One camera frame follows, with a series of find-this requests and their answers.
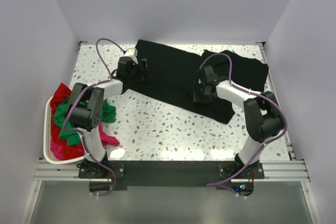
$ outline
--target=laundry basket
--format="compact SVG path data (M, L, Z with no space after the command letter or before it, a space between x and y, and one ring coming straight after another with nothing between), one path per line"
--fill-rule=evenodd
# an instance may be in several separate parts
M53 97L50 97L46 104L46 111L44 116L44 138L43 138L43 155L44 158L52 164L60 165L60 164L69 164L77 161L81 161L84 159L84 156L76 157L68 160L59 160L51 151L51 107L50 101Z

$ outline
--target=black garment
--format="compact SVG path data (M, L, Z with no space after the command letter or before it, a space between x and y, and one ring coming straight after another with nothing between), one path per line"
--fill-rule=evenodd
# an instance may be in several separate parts
M265 82L268 74L268 65L263 64L257 59L249 59L238 54L225 50L222 53L227 54L232 61L232 80L245 88L252 89L255 91L263 92ZM202 54L203 62L214 52L205 50ZM230 62L225 56L214 56L212 59L205 64L205 66L211 64L214 72L221 76L229 76Z
M162 102L207 116L221 123L228 123L230 121L234 115L234 111L232 104L228 101L214 99L212 103L208 104L193 103L193 83L197 80L196 72L203 62L203 58L207 56L200 57L197 54L145 40L139 40L136 48L138 50L138 59L147 59L148 67L152 71L152 78L146 82L134 83L130 86L130 89ZM245 66L244 64L239 64L240 60L244 61L245 58L236 56L233 63L233 72L238 72L238 66ZM219 59L214 57L210 62L212 60L217 62ZM254 69L256 76L259 75L259 72L262 72L260 68ZM251 80L246 81L243 77L240 77L240 80L244 80L250 84L255 82L253 80L254 77L251 78L249 76L248 78ZM263 86L264 84L265 81L259 83L259 86Z

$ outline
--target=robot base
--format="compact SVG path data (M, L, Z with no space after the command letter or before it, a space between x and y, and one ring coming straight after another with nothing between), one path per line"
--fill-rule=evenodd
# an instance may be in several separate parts
M115 190L127 190L128 186L205 187L209 182L219 182L228 178L233 170L237 169L234 161L108 161L104 159L103 163L116 173L118 181ZM100 174L97 177L97 172L93 174L82 167L78 177L108 178L108 174L103 176ZM252 177L265 178L261 163L251 165L236 178L251 179ZM107 182L90 183L90 190L93 191L107 188Z

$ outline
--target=red cloth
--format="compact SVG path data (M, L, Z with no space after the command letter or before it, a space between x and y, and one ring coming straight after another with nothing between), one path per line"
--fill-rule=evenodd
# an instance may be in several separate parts
M60 84L58 89L56 90L54 96L52 97L50 101L50 107L51 107L51 151L57 157L59 160L68 160L73 159L76 157L84 156L84 148L82 144L76 144L72 146L67 145L67 141L60 139L59 133L61 131L61 128L56 126L53 120L55 111L57 109L57 106L67 99L71 95L71 90L64 85L63 83ZM108 136L103 131L103 128L101 124L99 124L99 135L101 138L101 142L103 146L106 145L115 145L118 146L120 142L114 137L114 136Z

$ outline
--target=speckled table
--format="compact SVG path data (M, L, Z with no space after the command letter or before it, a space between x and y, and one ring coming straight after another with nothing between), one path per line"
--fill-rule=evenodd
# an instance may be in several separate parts
M124 49L135 45L122 45ZM220 52L225 49L263 61L259 46L230 45L170 45L201 55L204 49ZM100 45L99 50L110 69L116 68L122 53L113 45ZM71 79L94 83L107 79L94 45L81 45ZM270 90L267 81L265 90ZM242 109L233 105L236 114L229 124L195 114L167 103L128 90L108 99L117 108L116 121L103 123L108 135L115 136L120 146L108 146L109 159L122 160L233 160L247 137ZM262 153L264 161L287 161L289 156L282 138L270 144Z

